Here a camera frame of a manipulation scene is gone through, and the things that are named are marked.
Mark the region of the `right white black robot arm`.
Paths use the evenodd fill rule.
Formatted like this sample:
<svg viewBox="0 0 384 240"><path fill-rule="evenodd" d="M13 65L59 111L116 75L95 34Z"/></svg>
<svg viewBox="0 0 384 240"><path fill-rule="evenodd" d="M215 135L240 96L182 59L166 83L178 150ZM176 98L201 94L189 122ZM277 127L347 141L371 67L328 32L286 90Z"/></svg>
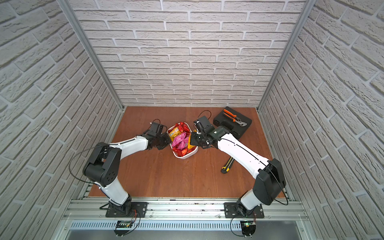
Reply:
<svg viewBox="0 0 384 240"><path fill-rule="evenodd" d="M237 211L248 216L257 206L271 205L286 186L285 175L279 160L269 160L238 141L226 129L213 128L210 132L193 132L191 145L214 147L232 157L255 179L252 189L237 201Z"/></svg>

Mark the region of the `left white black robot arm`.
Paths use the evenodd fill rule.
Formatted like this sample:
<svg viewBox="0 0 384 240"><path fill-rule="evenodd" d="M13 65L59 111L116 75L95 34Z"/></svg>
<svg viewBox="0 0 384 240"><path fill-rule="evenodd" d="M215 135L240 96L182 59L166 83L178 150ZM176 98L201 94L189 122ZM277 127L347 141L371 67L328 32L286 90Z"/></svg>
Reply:
<svg viewBox="0 0 384 240"><path fill-rule="evenodd" d="M152 148L162 150L170 143L167 133L142 134L112 144L98 143L83 168L83 175L100 187L113 206L122 207L129 202L130 195L118 180L121 160Z"/></svg>

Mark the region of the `aluminium corner profile right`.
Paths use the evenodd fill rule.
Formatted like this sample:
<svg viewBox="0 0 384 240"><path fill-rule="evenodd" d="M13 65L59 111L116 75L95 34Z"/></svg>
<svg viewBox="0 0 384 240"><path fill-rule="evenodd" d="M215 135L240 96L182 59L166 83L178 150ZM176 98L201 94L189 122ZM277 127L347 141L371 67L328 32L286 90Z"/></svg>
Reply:
<svg viewBox="0 0 384 240"><path fill-rule="evenodd" d="M283 50L283 53L279 59L279 62L274 70L274 73L271 77L271 80L269 81L269 84L262 96L262 99L260 100L260 103L259 105L256 107L257 111L259 112L261 110L261 108L264 106L266 100L267 100L267 97L269 95L269 93L272 91L272 87L274 86L277 78L278 78L278 74L280 73L280 71L283 69L283 66L286 62L286 60L288 59L289 57L289 54L291 53L298 37L299 37L299 34L301 33L315 3L317 1L316 0L309 0L309 1L306 1L304 6L303 6L303 9L299 15L299 18L298 18L298 21L297 23L295 24L293 30L292 30L292 33L288 39L288 42Z"/></svg>

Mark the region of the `pink tea bag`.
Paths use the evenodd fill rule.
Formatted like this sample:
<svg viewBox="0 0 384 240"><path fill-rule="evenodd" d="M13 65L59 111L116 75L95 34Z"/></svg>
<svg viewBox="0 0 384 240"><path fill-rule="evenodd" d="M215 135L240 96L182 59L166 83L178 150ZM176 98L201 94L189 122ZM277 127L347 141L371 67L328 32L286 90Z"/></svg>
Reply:
<svg viewBox="0 0 384 240"><path fill-rule="evenodd" d="M187 147L189 144L189 137L190 134L182 133L174 139L174 141L172 142L172 147L177 147L179 149Z"/></svg>

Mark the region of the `large yellow tea bag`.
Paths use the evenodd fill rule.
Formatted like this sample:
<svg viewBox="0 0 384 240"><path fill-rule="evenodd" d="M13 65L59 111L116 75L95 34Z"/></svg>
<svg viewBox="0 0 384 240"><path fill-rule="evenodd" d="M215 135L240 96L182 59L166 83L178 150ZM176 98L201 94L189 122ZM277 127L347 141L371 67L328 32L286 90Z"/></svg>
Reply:
<svg viewBox="0 0 384 240"><path fill-rule="evenodd" d="M182 133L183 132L181 132L178 127L174 127L172 130L169 131L169 137L170 137L171 141L173 142L174 139L177 136L181 135Z"/></svg>

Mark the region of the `left controller board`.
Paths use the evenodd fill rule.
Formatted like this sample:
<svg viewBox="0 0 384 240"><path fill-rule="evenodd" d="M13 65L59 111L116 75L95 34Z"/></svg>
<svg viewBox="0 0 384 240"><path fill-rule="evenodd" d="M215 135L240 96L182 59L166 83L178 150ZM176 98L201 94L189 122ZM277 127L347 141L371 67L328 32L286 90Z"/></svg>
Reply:
<svg viewBox="0 0 384 240"><path fill-rule="evenodd" d="M123 237L136 227L132 221L117 221L114 232L117 237Z"/></svg>

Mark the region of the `aluminium corner profile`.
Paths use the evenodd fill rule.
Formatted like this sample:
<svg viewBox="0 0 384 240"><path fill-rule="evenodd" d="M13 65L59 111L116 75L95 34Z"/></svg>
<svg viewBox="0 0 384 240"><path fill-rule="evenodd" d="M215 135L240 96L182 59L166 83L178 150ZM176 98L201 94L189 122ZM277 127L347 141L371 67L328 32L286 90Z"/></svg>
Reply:
<svg viewBox="0 0 384 240"><path fill-rule="evenodd" d="M117 104L120 111L123 112L125 107L122 104L115 88L113 87L112 82L109 79L104 67L102 66L102 63L98 58L98 55L96 54L96 51L94 50L89 38L87 37L85 30L82 28L80 21L78 20L74 10L72 9L70 2L67 0L58 0L58 4L62 9L64 15L67 17L69 23L71 24L74 32L78 36L79 41L83 45L86 53L88 54L90 60L92 61L97 72L99 73L102 81L104 82L108 91L110 92L113 100Z"/></svg>
<svg viewBox="0 0 384 240"><path fill-rule="evenodd" d="M264 106L266 100L267 100L267 97L269 95L269 93L272 91L272 87L274 86L277 78L278 78L278 74L280 73L280 71L283 69L283 66L286 62L286 60L288 59L289 57L289 54L291 53L298 37L299 37L299 34L301 33L315 3L317 1L316 0L309 0L309 1L306 1L304 6L303 6L303 9L299 15L299 18L298 18L298 21L297 23L295 24L293 30L292 30L292 33L288 39L288 42L283 50L283 53L279 59L279 62L274 70L274 73L271 77L271 80L269 81L269 84L262 96L262 99L260 100L260 103L259 105L256 107L257 111L259 112L261 110L261 108Z"/></svg>

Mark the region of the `right controller board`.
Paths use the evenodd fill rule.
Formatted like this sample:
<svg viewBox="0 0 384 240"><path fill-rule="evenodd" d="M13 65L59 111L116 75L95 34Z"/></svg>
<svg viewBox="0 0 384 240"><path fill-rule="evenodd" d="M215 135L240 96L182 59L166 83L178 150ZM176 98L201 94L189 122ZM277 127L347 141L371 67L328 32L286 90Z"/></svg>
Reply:
<svg viewBox="0 0 384 240"><path fill-rule="evenodd" d="M256 222L240 221L243 236L252 237L256 232Z"/></svg>

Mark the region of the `black plastic tool case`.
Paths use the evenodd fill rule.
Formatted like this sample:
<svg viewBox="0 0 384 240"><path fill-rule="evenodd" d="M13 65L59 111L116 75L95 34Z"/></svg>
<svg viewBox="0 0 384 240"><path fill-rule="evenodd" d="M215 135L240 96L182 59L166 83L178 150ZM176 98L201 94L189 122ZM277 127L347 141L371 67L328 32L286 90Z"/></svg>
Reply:
<svg viewBox="0 0 384 240"><path fill-rule="evenodd" d="M224 127L239 140L252 124L252 120L239 112L225 107L214 117L213 123L217 127Z"/></svg>

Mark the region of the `orange handled pliers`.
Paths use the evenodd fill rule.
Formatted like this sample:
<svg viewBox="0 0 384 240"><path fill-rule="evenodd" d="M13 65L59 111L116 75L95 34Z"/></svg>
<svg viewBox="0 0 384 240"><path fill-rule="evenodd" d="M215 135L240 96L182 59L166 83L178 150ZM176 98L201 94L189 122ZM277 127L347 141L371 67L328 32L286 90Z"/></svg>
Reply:
<svg viewBox="0 0 384 240"><path fill-rule="evenodd" d="M238 124L240 127L245 127L247 125L246 122L243 122L237 115L233 114L229 110L224 109L223 111L223 115L231 119L233 123Z"/></svg>

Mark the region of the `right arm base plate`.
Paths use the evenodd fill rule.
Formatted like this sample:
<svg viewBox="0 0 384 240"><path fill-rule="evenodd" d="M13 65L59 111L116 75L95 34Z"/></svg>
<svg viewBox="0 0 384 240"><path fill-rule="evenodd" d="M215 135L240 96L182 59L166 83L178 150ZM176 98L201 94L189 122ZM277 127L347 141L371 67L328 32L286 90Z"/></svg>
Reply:
<svg viewBox="0 0 384 240"><path fill-rule="evenodd" d="M248 210L238 203L224 203L225 218L247 218L247 219L263 219L265 217L262 205L255 206L252 210Z"/></svg>

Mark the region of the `yellow black utility knife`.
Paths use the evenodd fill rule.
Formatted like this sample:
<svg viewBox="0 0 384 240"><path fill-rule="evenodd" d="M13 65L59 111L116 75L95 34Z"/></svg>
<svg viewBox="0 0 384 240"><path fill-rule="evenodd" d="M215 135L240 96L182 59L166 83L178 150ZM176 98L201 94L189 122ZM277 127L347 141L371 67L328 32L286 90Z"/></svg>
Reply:
<svg viewBox="0 0 384 240"><path fill-rule="evenodd" d="M221 173L222 174L226 174L227 172L229 172L229 170L231 169L231 167L233 166L233 163L234 163L235 159L230 157L228 159L228 161L226 162L226 164L224 164L224 166L222 167L221 169Z"/></svg>

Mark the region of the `aluminium front rail frame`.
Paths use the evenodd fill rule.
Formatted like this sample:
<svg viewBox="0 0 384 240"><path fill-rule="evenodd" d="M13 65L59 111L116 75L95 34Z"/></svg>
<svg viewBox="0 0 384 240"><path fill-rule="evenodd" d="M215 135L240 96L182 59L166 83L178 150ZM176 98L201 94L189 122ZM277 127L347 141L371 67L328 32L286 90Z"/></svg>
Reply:
<svg viewBox="0 0 384 240"><path fill-rule="evenodd" d="M289 202L287 206L272 203L262 205L263 219L225 218L224 203L236 203L235 199L188 199L188 198L134 198L133 202L148 202L144 218L106 218L106 198L85 198L70 201L60 222L61 231L112 230L117 221L132 221L139 230L196 230L240 232L240 221L292 223L299 230L306 230L309 221L301 202Z"/></svg>

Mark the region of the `red tea bag box centre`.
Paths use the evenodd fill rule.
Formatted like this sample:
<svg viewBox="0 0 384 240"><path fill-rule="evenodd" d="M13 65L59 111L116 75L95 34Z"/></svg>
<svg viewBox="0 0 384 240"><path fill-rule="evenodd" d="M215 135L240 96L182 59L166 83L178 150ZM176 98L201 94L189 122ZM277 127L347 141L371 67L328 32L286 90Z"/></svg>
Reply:
<svg viewBox="0 0 384 240"><path fill-rule="evenodd" d="M173 152L176 154L177 157L184 157L186 154L190 153L190 149L188 147L185 147L183 149L179 149L177 147L173 147Z"/></svg>

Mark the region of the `aluminium corner profile left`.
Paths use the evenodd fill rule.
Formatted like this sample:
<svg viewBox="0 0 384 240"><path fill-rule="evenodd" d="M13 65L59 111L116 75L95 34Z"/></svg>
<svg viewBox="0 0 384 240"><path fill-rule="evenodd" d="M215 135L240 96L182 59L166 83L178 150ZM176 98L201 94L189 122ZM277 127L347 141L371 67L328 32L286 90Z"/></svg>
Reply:
<svg viewBox="0 0 384 240"><path fill-rule="evenodd" d="M104 67L102 66L102 63L98 58L98 55L96 54L96 51L94 50L89 38L87 37L85 30L82 28L80 21L78 20L74 10L72 9L70 2L67 0L58 0L58 4L62 9L64 15L67 17L69 23L71 24L74 32L78 36L79 41L83 45L86 53L88 54L90 60L92 61L97 72L99 73L102 81L104 82L108 91L110 92L113 100L117 104L120 111L123 112L125 107L122 104L115 88L113 87L112 82L109 79Z"/></svg>

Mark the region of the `controller board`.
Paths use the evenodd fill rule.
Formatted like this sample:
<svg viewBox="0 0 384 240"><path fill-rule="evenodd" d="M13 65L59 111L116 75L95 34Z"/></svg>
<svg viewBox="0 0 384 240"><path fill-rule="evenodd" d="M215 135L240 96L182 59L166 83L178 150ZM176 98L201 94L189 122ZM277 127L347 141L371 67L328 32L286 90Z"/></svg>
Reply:
<svg viewBox="0 0 384 240"><path fill-rule="evenodd" d="M136 227L132 221L117 221L114 232L117 237L123 237Z"/></svg>
<svg viewBox="0 0 384 240"><path fill-rule="evenodd" d="M256 232L256 222L240 221L243 236L252 237Z"/></svg>

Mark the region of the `white plastic storage box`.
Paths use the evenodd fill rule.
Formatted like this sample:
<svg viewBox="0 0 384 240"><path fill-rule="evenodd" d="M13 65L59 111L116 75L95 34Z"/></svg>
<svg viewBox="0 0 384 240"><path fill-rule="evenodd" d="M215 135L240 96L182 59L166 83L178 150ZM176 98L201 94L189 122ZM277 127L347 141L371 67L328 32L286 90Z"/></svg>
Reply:
<svg viewBox="0 0 384 240"><path fill-rule="evenodd" d="M191 133L195 132L186 122L179 122L167 130L171 139L170 147L176 158L185 160L197 153L199 148L191 144Z"/></svg>

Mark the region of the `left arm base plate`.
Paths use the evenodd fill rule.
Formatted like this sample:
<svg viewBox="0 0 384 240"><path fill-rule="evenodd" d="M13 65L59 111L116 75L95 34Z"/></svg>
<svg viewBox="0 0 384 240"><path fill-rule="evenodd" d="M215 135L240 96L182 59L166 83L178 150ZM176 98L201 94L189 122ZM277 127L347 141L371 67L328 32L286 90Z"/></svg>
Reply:
<svg viewBox="0 0 384 240"><path fill-rule="evenodd" d="M144 218L148 202L127 202L122 206L109 202L106 218L132 218L134 216Z"/></svg>

